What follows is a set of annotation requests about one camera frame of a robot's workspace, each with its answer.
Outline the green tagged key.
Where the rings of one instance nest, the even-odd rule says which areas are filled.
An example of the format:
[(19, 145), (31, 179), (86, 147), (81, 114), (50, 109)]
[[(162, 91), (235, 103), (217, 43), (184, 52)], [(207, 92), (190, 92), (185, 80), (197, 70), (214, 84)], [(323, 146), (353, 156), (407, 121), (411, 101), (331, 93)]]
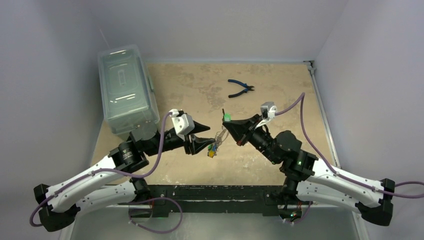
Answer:
[(226, 113), (224, 109), (222, 109), (222, 121), (223, 122), (230, 122), (231, 121), (231, 115), (229, 113)]

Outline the metal keyring plate with keys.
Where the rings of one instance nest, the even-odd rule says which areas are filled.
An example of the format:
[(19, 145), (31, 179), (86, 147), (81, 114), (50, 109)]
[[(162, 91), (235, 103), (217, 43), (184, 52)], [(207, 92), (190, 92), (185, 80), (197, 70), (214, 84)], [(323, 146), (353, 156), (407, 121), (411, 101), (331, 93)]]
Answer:
[(222, 143), (226, 140), (229, 133), (226, 128), (223, 128), (221, 131), (217, 132), (214, 138), (214, 143), (211, 143), (207, 147), (207, 156), (210, 158), (213, 158), (217, 155), (219, 151), (219, 147), (222, 145)]

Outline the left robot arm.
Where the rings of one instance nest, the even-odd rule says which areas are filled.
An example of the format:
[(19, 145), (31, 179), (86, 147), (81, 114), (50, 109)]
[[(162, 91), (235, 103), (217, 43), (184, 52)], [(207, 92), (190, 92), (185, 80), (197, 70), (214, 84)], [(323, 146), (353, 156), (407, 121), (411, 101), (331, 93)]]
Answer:
[[(90, 168), (56, 185), (37, 185), (33, 192), (38, 206), (29, 224), (55, 232), (71, 225), (77, 216), (111, 205), (152, 205), (164, 200), (162, 196), (153, 197), (145, 178), (156, 169), (163, 152), (184, 148), (186, 154), (196, 155), (213, 144), (214, 138), (195, 135), (209, 129), (198, 122), (183, 136), (178, 136), (174, 128), (159, 130), (152, 122), (133, 129), (126, 141)], [(157, 157), (152, 169), (136, 174), (149, 165), (150, 156)]]

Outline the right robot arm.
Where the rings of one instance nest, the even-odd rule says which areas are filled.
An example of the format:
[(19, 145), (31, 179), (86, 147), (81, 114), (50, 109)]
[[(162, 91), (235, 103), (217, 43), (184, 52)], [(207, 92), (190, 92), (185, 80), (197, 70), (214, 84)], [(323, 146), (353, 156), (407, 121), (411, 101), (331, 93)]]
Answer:
[(223, 120), (222, 126), (238, 146), (251, 144), (285, 175), (279, 198), (288, 204), (321, 202), (345, 207), (372, 224), (387, 227), (393, 217), (391, 179), (364, 178), (327, 164), (302, 149), (302, 142), (289, 130), (272, 137), (259, 125), (258, 114), (248, 119)]

